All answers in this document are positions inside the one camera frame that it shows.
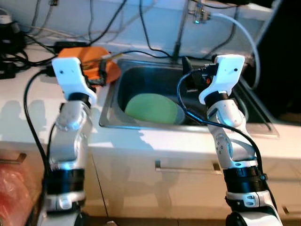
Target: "stainless steel sink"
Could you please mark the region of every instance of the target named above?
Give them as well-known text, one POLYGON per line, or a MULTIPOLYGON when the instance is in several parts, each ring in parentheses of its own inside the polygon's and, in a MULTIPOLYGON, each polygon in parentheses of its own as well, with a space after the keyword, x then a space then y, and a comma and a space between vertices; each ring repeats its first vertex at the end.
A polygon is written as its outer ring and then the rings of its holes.
MULTIPOLYGON (((182 76, 180 65, 169 63, 144 62, 121 59, 118 61, 121 77, 111 84, 106 98, 100 125, 113 128, 129 129, 172 129, 197 132, 209 132, 206 125, 198 125, 186 118, 182 125, 159 124, 134 119, 124 113, 129 100, 137 94, 156 93, 164 95, 177 103, 176 85, 182 76)), ((206 118, 206 107, 198 101, 198 92, 181 90, 184 103, 206 118)), ((258 106, 247 94, 246 89, 238 84, 231 97, 235 98, 240 110, 247 118, 247 129, 255 136, 276 137, 277 131, 261 114, 258 106)))

